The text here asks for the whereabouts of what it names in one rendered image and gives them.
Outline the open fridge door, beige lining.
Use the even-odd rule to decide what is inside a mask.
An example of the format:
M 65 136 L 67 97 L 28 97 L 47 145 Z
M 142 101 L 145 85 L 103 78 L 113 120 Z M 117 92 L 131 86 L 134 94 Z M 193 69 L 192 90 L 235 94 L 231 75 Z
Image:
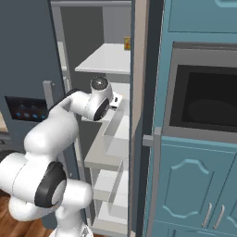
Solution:
M 164 2 L 131 1 L 128 237 L 143 237 Z

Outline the teal cupboard housing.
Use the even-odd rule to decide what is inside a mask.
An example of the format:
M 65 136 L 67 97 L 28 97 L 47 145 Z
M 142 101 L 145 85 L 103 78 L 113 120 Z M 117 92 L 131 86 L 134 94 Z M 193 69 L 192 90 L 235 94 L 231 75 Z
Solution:
M 157 68 L 156 101 L 154 109 L 154 128 L 161 127 L 161 146 L 163 144 L 187 146 L 193 148 L 233 152 L 237 158 L 237 143 L 211 142 L 205 140 L 186 139 L 163 134 L 163 123 L 168 93 L 168 75 L 171 62 L 172 46 L 175 43 L 214 43 L 237 44 L 237 33 L 201 33 L 171 32 L 169 27 L 171 0 L 165 0 L 161 26 L 160 52 Z M 237 237 L 218 231 L 212 231 L 208 224 L 215 211 L 211 212 L 205 228 L 194 228 L 164 221 L 157 221 L 156 215 L 152 229 L 152 237 Z

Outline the fridge body with grey interior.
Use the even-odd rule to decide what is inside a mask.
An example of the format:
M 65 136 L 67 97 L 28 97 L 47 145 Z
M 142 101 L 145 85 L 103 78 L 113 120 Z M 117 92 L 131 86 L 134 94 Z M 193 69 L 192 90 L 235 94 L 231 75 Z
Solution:
M 116 111 L 123 99 L 130 101 L 131 74 L 80 72 L 75 68 L 102 44 L 124 45 L 124 37 L 131 36 L 131 0 L 53 0 L 52 8 L 63 71 L 67 74 L 67 88 L 89 93 L 91 79 L 103 76 L 110 81 L 113 91 L 121 95 L 114 107 L 109 110 Z M 103 120 L 106 120 L 106 116 L 96 122 Z M 81 179 L 91 183 L 93 188 L 101 169 L 86 168 L 84 160 L 100 129 L 96 122 L 80 118 L 79 138 L 74 144 Z M 129 174 L 129 159 L 123 158 L 116 172 L 125 170 Z M 129 176 L 128 192 L 125 195 L 111 193 L 109 200 L 105 202 L 108 203 L 110 212 L 128 220 L 128 198 Z M 127 234 L 122 235 L 102 233 L 93 228 L 96 215 L 95 200 L 97 199 L 93 199 L 91 205 L 86 208 L 87 223 L 92 231 L 108 237 L 128 237 L 128 229 Z

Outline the built-in grey microwave oven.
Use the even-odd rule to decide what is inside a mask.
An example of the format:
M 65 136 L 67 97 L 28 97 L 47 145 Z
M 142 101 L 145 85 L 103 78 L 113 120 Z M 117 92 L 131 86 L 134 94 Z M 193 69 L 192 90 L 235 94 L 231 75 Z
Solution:
M 163 134 L 237 143 L 237 44 L 172 46 Z

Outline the teal cupboard door, arched panel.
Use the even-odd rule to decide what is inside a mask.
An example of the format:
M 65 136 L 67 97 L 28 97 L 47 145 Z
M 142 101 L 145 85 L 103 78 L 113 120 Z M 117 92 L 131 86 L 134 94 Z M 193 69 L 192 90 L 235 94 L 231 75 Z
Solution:
M 163 144 L 156 220 L 202 228 L 208 203 L 216 205 L 233 152 Z
M 220 211 L 221 205 L 225 206 L 225 212 L 218 228 L 213 230 L 213 225 L 217 219 L 216 214 Z M 212 231 L 237 236 L 237 158 L 231 165 L 208 228 Z

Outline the teal cupboard door, plain panel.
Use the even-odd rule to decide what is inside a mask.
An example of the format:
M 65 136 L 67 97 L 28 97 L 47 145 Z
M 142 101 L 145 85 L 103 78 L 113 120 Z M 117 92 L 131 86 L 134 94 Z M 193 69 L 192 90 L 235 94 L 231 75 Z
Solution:
M 237 33 L 237 0 L 171 0 L 168 29 Z

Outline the dark grey fridge door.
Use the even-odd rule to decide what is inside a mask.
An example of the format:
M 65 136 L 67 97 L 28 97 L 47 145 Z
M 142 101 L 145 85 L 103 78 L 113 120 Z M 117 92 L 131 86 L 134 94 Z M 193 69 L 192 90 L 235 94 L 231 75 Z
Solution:
M 43 81 L 54 84 L 56 105 L 65 89 L 50 1 L 0 0 L 0 112 L 11 139 L 7 154 L 25 154 L 26 135 L 48 117 Z

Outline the white fridge shelf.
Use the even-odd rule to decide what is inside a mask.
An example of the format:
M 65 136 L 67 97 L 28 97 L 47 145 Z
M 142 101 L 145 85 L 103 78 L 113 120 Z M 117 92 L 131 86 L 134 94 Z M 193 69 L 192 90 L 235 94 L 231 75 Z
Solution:
M 131 52 L 126 51 L 123 44 L 102 44 L 75 70 L 129 75 L 131 73 Z

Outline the grey fridge shelf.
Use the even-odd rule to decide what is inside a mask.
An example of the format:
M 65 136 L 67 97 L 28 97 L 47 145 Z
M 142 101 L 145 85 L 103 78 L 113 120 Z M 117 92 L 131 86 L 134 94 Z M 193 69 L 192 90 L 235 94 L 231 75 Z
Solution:
M 85 157 L 84 165 L 86 168 L 107 169 L 116 171 L 123 158 L 117 156 L 108 156 L 105 151 L 103 134 L 112 118 L 121 119 L 123 116 L 130 117 L 130 101 L 123 99 L 117 110 L 109 110 L 106 115 L 106 120 L 96 122 L 100 126 L 96 134 L 92 146 Z

